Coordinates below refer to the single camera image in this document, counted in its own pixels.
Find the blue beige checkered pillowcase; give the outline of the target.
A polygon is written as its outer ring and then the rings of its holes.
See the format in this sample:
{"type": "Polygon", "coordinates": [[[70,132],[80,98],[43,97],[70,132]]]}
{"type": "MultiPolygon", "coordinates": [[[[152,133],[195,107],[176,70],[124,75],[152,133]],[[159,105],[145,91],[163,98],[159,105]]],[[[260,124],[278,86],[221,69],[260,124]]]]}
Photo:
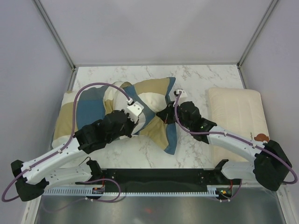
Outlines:
{"type": "MultiPolygon", "coordinates": [[[[125,96],[143,105],[133,136],[147,136],[167,154],[174,155],[177,148],[177,130],[175,124],[165,124],[157,115],[170,103],[169,93],[176,79],[166,77],[144,80],[125,87],[125,96]]],[[[103,119],[113,109],[110,86],[94,86],[82,91],[76,103],[76,120],[72,120],[75,91],[64,94],[61,109],[56,121],[52,137],[52,148],[65,143],[71,134],[99,119],[103,119]]]]}

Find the white pillow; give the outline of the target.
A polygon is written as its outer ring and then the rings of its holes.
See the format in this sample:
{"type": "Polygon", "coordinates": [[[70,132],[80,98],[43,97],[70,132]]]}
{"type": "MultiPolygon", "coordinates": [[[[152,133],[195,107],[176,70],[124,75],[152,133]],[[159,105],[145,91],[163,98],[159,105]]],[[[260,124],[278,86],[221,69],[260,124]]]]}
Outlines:
{"type": "MultiPolygon", "coordinates": [[[[124,81],[117,81],[114,82],[113,85],[119,87],[120,89],[124,90],[125,87],[131,86],[132,84],[130,82],[124,82],[124,81]]],[[[116,88],[111,88],[111,97],[113,101],[113,109],[114,110],[126,110],[128,103],[127,103],[127,97],[116,88]]]]}

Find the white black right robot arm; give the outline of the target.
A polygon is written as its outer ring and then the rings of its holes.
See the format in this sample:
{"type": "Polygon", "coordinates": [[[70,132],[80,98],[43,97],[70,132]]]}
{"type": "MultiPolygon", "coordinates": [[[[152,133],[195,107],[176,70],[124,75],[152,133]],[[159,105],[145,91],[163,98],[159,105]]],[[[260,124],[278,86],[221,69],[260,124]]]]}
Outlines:
{"type": "Polygon", "coordinates": [[[289,173],[298,177],[281,146],[273,140],[257,141],[246,139],[238,134],[224,129],[201,116],[193,102],[180,105],[174,101],[156,115],[166,124],[177,123],[184,131],[197,141],[224,148],[245,161],[230,161],[223,159],[220,168],[215,170],[214,180],[225,184],[230,179],[255,180],[271,191],[277,191],[281,184],[286,184],[289,173]]]}

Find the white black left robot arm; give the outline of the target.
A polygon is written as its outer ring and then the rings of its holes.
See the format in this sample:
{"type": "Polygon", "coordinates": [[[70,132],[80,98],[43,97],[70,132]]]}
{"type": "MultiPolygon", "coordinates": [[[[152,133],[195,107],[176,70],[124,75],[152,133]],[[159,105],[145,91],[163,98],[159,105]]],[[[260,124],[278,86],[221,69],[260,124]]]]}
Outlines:
{"type": "Polygon", "coordinates": [[[115,110],[71,134],[66,143],[28,162],[15,160],[11,163],[16,178],[16,190],[23,202],[41,196],[46,190],[66,183],[97,184],[103,177],[97,161],[74,168],[63,165],[96,150],[103,149],[121,136],[131,137],[137,126],[142,109],[138,106],[115,110]]]}

